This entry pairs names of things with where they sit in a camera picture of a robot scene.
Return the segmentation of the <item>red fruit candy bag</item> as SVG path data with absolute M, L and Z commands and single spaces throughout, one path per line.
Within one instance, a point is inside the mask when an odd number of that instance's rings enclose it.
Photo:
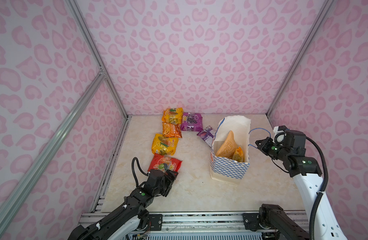
M 167 170 L 171 170 L 174 172 L 178 172 L 182 165 L 182 161 L 176 158 L 172 158 L 170 156 L 163 156 L 159 154 L 154 154 L 154 157 L 150 163 L 148 171 L 151 170 L 160 170 L 162 172 L 166 172 Z

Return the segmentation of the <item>orange snack packet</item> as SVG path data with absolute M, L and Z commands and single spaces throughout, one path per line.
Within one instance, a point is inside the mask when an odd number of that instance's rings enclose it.
M 180 125 L 171 123 L 162 123 L 162 135 L 166 138 L 182 138 L 182 131 Z

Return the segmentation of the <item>white blue checkered paper bag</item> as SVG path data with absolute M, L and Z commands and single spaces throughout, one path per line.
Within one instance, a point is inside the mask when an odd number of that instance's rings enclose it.
M 263 131 L 269 137 L 269 120 L 265 115 L 234 115 L 218 124 L 211 144 L 210 176 L 212 180 L 238 184 L 250 167 L 251 134 Z

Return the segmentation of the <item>peach paper snack pouch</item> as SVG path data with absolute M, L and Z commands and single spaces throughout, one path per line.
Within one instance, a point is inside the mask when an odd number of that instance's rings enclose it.
M 223 144 L 219 147 L 218 151 L 216 152 L 217 157 L 223 157 L 231 159 L 235 149 L 239 146 L 235 142 L 234 133 L 233 131 L 229 131 L 226 140 Z

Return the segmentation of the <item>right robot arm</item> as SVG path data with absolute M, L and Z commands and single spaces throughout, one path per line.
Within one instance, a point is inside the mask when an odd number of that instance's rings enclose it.
M 256 141 L 257 149 L 272 161 L 282 161 L 284 172 L 296 184 L 306 210 L 309 229 L 295 223 L 278 205 L 263 204 L 257 214 L 243 214 L 246 230 L 276 230 L 274 239 L 344 240 L 326 195 L 328 168 L 324 154 L 312 139 L 286 126 L 274 127 L 273 138 Z

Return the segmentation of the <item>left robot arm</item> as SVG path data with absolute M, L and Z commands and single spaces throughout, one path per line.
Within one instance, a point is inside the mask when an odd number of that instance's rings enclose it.
M 145 231 L 150 228 L 147 207 L 155 197 L 166 197 L 172 189 L 178 172 L 152 169 L 148 179 L 136 187 L 124 202 L 88 227 L 77 226 L 68 237 L 69 240 L 120 240 L 134 230 Z

